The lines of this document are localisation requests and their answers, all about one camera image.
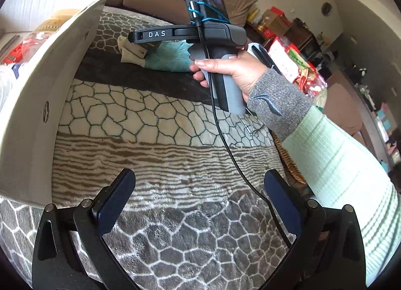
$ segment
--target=teal cloth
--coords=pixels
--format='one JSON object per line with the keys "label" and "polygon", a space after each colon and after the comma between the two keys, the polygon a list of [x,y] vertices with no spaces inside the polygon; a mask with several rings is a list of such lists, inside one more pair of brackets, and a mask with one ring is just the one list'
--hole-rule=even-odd
{"label": "teal cloth", "polygon": [[168,72],[189,72],[188,48],[192,44],[183,41],[163,41],[160,46],[145,57],[145,68]]}

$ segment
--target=black cable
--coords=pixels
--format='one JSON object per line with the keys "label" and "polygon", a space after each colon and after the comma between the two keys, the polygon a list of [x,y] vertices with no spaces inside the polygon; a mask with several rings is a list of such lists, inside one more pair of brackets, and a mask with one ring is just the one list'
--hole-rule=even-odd
{"label": "black cable", "polygon": [[[205,52],[205,57],[206,57],[207,59],[209,59],[209,58],[210,58],[209,50],[207,49],[207,46],[206,46],[206,43],[205,43],[205,38],[204,38],[204,35],[203,35],[203,30],[202,30],[202,27],[201,27],[200,25],[198,26],[198,33],[199,33],[200,44],[203,46],[203,49],[204,49],[204,52]],[[280,225],[280,223],[279,223],[279,221],[278,221],[278,219],[277,219],[277,216],[276,216],[275,213],[274,213],[273,205],[272,205],[271,202],[270,202],[265,196],[263,196],[263,195],[249,182],[249,180],[245,177],[245,175],[244,175],[244,173],[242,172],[241,168],[239,168],[239,165],[238,165],[238,163],[236,162],[236,160],[235,160],[235,158],[234,158],[234,156],[233,156],[233,154],[232,154],[232,152],[231,152],[231,150],[230,150],[230,148],[229,148],[229,146],[228,146],[228,144],[227,144],[227,142],[226,142],[226,140],[225,140],[225,138],[224,138],[223,133],[221,132],[221,129],[220,129],[220,126],[219,126],[219,120],[217,119],[217,114],[216,114],[215,99],[214,99],[214,96],[213,96],[213,76],[212,76],[212,73],[209,73],[209,72],[208,72],[208,77],[209,77],[209,91],[210,91],[210,99],[211,99],[211,102],[212,102],[213,117],[214,117],[214,119],[215,119],[217,131],[219,132],[219,135],[220,135],[220,137],[221,137],[221,140],[222,140],[222,142],[223,142],[223,144],[224,144],[224,146],[225,146],[225,148],[226,148],[226,150],[227,150],[227,152],[228,152],[228,154],[229,154],[229,156],[230,156],[230,158],[231,158],[231,160],[232,160],[232,162],[233,162],[235,168],[237,169],[238,173],[239,173],[240,176],[242,177],[242,179],[245,181],[245,183],[249,186],[249,188],[250,188],[257,196],[259,196],[263,201],[266,202],[267,206],[269,207],[269,210],[270,210],[270,213],[271,213],[271,217],[273,218],[273,221],[274,221],[274,223],[275,223],[275,225],[276,225],[276,228],[277,228],[277,230],[278,230],[278,232],[279,232],[281,238],[283,238],[284,243],[286,244],[286,246],[287,246],[288,248],[290,248],[290,247],[291,247],[291,242],[289,241],[287,235],[285,234],[283,228],[281,227],[281,225]]]}

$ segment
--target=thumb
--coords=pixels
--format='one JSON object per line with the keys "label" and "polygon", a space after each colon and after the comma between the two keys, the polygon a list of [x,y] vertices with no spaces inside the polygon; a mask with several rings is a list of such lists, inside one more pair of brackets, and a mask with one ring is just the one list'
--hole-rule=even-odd
{"label": "thumb", "polygon": [[210,73],[232,75],[236,71],[235,59],[197,59],[195,65]]}

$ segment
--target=blanket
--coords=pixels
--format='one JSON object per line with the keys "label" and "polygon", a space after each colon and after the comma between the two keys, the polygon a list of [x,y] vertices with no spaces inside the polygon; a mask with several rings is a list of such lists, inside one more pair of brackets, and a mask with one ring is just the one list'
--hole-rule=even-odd
{"label": "blanket", "polygon": [[[256,289],[286,247],[268,208],[228,157],[207,90],[185,73],[120,63],[118,36],[164,24],[105,7],[59,122],[53,202],[67,207],[93,198],[130,168],[136,188],[104,239],[141,288]],[[241,169],[264,192],[266,170],[283,175],[271,135],[250,136],[236,115],[217,115]],[[41,213],[0,198],[0,246],[29,284]],[[88,275],[99,279],[72,234]]]}

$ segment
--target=finger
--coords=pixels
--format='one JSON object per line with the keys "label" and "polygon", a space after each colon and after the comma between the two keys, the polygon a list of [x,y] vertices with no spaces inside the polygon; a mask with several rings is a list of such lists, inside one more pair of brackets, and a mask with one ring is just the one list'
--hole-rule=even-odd
{"label": "finger", "polygon": [[242,93],[242,98],[244,98],[244,101],[248,103],[249,96],[247,96],[245,93]]}
{"label": "finger", "polygon": [[203,81],[205,79],[205,76],[203,75],[203,73],[201,71],[195,72],[194,75],[192,75],[192,77],[196,80],[196,81]]}
{"label": "finger", "polygon": [[201,85],[202,87],[209,87],[209,83],[207,83],[206,80],[201,81],[200,85]]}
{"label": "finger", "polygon": [[247,51],[240,50],[238,52],[238,54],[237,54],[237,58],[239,58],[239,59],[247,59],[247,58],[253,59],[254,57],[250,53],[248,53]]}
{"label": "finger", "polygon": [[189,65],[189,69],[190,69],[192,72],[198,72],[198,71],[200,71],[199,67],[197,67],[194,63],[192,63],[191,65]]}
{"label": "finger", "polygon": [[197,59],[195,65],[204,71],[232,75],[236,70],[235,59]]}

